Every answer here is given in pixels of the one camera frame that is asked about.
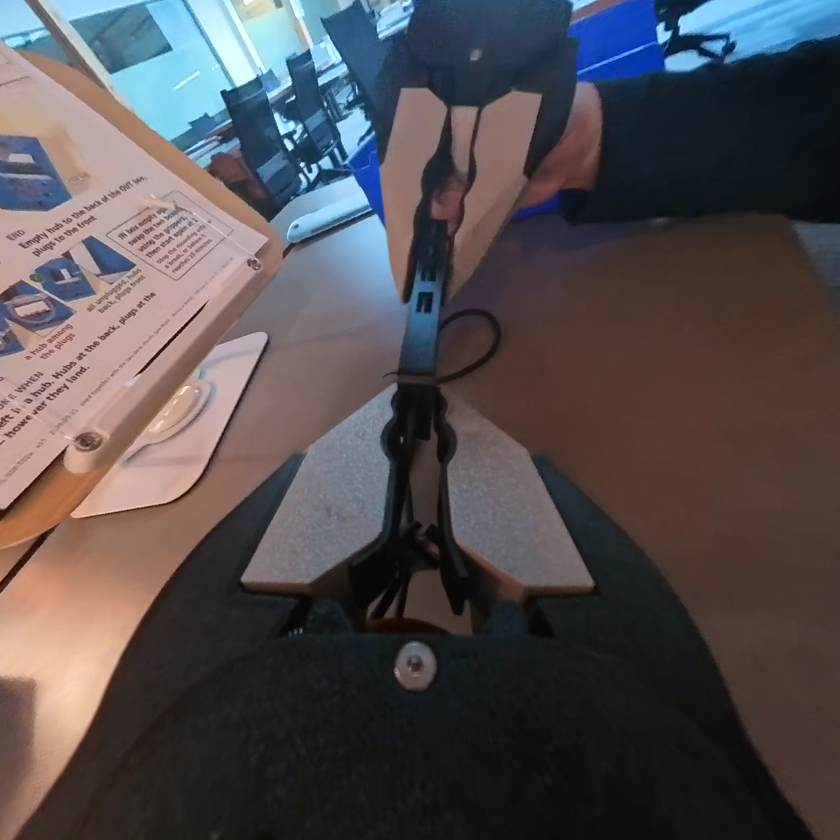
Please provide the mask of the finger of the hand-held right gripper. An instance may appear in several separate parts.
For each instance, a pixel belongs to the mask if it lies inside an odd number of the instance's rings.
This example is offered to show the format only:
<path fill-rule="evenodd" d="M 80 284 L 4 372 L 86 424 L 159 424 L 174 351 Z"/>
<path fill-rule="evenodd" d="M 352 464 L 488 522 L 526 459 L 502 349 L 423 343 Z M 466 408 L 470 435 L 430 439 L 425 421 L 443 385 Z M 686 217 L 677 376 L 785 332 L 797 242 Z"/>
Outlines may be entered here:
<path fill-rule="evenodd" d="M 527 178 L 528 158 L 542 96 L 511 91 L 485 107 L 448 107 L 450 153 L 468 177 L 451 250 L 446 298 L 474 275 L 508 222 Z"/>
<path fill-rule="evenodd" d="M 397 296 L 411 297 L 415 217 L 424 199 L 424 173 L 440 148 L 449 156 L 448 107 L 431 91 L 400 91 L 385 157 L 381 194 L 388 257 Z"/>

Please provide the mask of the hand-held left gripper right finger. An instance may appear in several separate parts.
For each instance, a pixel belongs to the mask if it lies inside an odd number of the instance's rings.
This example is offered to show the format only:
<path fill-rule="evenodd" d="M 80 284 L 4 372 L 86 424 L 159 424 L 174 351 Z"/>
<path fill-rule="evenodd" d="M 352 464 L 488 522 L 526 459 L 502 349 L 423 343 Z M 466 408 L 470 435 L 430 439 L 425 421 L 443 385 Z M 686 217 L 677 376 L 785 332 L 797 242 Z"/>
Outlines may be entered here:
<path fill-rule="evenodd" d="M 591 595 L 592 575 L 530 453 L 462 397 L 443 398 L 455 437 L 445 468 L 449 520 L 473 612 Z"/>

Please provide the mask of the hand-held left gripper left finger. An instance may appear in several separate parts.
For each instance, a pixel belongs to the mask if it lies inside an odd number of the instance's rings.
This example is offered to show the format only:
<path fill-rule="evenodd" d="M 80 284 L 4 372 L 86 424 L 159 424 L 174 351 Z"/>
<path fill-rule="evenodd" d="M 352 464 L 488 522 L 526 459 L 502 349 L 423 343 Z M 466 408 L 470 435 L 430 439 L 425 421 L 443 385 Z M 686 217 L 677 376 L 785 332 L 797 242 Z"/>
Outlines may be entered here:
<path fill-rule="evenodd" d="M 391 462 L 382 433 L 396 387 L 387 386 L 308 447 L 241 583 L 249 592 L 340 600 L 350 560 L 385 523 Z"/>

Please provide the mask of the black usb hub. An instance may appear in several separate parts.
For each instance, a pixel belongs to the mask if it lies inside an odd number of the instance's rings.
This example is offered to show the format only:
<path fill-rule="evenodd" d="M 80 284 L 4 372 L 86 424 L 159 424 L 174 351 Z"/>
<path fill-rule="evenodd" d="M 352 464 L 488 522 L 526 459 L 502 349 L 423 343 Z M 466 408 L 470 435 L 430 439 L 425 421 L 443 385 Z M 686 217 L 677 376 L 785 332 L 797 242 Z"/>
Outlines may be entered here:
<path fill-rule="evenodd" d="M 409 256 L 408 310 L 396 376 L 399 382 L 431 382 L 437 372 L 440 314 L 452 267 L 446 222 L 422 218 Z"/>

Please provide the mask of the person's right forearm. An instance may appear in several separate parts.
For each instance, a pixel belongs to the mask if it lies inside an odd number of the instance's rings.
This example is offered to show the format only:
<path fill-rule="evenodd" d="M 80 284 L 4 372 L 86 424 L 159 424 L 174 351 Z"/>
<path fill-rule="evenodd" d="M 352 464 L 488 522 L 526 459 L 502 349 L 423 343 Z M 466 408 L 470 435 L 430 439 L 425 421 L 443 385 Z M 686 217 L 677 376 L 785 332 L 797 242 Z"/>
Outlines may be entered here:
<path fill-rule="evenodd" d="M 838 37 L 595 89 L 600 159 L 591 190 L 562 194 L 571 224 L 714 214 L 838 223 Z"/>

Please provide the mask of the person's right hand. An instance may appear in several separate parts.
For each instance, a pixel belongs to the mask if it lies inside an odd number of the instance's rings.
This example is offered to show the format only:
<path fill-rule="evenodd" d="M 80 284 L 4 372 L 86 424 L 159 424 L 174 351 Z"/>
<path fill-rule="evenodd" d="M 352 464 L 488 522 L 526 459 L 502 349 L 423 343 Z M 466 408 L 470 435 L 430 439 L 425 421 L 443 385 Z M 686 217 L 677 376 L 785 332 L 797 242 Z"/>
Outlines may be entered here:
<path fill-rule="evenodd" d="M 528 180 L 518 209 L 546 202 L 564 191 L 590 191 L 599 172 L 603 136 L 602 99 L 594 83 L 578 82 L 560 141 Z"/>

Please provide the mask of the black office chair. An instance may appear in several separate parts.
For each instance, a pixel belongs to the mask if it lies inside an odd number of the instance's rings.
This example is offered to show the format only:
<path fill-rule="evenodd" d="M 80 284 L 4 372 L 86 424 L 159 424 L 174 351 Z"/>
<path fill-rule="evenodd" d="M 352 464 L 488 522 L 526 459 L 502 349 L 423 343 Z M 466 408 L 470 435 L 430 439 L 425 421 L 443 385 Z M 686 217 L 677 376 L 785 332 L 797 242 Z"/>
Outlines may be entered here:
<path fill-rule="evenodd" d="M 318 73 L 309 49 L 287 58 L 287 69 L 294 94 L 294 110 L 301 134 L 293 150 L 301 163 L 319 168 L 329 161 L 340 169 L 347 161 L 338 125 L 319 87 Z"/>
<path fill-rule="evenodd" d="M 308 181 L 289 150 L 260 79 L 220 91 L 239 150 L 275 214 L 306 192 Z"/>
<path fill-rule="evenodd" d="M 666 35 L 663 45 L 664 58 L 691 52 L 699 58 L 722 65 L 732 56 L 737 42 L 729 33 L 703 34 L 681 31 L 682 18 L 705 4 L 707 1 L 653 1 L 657 22 L 664 27 Z"/>
<path fill-rule="evenodd" d="M 389 48 L 380 39 L 372 17 L 361 1 L 353 1 L 339 12 L 321 17 L 321 24 L 360 92 L 373 102 Z"/>

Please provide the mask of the blue bin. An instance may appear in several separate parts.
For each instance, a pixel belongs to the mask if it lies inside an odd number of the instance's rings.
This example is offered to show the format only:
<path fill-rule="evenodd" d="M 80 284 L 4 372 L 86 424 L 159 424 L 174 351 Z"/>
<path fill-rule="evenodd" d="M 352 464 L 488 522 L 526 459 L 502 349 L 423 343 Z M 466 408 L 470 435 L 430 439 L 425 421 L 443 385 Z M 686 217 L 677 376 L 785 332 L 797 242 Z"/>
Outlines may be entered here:
<path fill-rule="evenodd" d="M 570 27 L 579 40 L 579 81 L 637 77 L 665 68 L 652 1 L 624 1 L 585 15 Z M 350 169 L 372 211 L 383 222 L 384 209 L 375 138 L 350 157 Z"/>

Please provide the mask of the white stand base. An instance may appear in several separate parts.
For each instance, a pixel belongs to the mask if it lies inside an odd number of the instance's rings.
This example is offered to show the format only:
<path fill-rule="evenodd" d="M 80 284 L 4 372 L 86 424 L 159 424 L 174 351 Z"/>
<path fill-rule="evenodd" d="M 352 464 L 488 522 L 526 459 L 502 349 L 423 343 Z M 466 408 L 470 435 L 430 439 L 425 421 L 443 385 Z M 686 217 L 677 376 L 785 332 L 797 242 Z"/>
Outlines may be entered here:
<path fill-rule="evenodd" d="M 259 331 L 215 347 L 71 518 L 159 507 L 192 489 L 209 467 L 268 342 L 268 334 Z"/>

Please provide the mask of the white sheet holder bar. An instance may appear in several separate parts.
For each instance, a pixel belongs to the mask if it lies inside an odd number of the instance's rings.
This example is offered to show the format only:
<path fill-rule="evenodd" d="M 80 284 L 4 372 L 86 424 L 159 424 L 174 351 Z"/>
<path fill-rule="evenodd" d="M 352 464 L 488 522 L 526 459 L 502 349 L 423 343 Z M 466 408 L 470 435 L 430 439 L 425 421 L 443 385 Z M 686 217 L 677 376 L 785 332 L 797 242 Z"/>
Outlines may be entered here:
<path fill-rule="evenodd" d="M 120 459 L 263 291 L 282 252 L 281 239 L 272 234 L 229 278 L 215 284 L 198 313 L 68 445 L 64 467 L 70 473 L 109 469 Z"/>

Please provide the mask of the instruction sheet on wooden stand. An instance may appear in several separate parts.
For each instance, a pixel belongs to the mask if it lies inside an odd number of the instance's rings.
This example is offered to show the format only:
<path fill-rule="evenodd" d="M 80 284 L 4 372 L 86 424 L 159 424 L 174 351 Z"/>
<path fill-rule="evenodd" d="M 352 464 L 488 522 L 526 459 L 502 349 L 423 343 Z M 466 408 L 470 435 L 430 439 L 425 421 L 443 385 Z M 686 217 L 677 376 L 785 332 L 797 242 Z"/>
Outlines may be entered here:
<path fill-rule="evenodd" d="M 99 113 L 116 130 L 158 161 L 175 178 L 180 179 L 200 194 L 203 200 L 211 204 L 219 213 L 231 216 L 238 223 L 267 238 L 273 234 L 279 236 L 257 211 L 216 182 L 194 161 L 150 129 L 139 117 L 119 104 L 111 94 L 105 92 L 84 74 L 53 59 L 32 54 L 26 50 L 13 50 L 12 54 L 27 60 L 43 76 L 51 78 L 70 95 L 84 102 L 90 110 Z M 264 289 L 274 279 L 281 263 L 282 260 Z M 2 549 L 13 548 L 35 539 L 67 519 L 105 477 L 109 469 L 97 469 L 87 474 L 76 475 L 70 473 L 63 463 L 52 464 L 3 514 Z"/>

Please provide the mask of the wooden post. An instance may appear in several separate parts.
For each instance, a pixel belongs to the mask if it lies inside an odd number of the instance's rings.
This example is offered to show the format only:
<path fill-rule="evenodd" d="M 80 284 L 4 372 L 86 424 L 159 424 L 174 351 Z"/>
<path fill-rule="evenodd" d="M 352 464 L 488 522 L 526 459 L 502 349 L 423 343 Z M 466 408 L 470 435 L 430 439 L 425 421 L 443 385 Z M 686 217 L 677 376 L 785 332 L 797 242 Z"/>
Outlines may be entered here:
<path fill-rule="evenodd" d="M 107 91 L 119 104 L 133 112 L 130 102 L 112 83 L 111 76 L 76 28 L 53 1 L 24 1 L 65 52 L 71 65 Z"/>

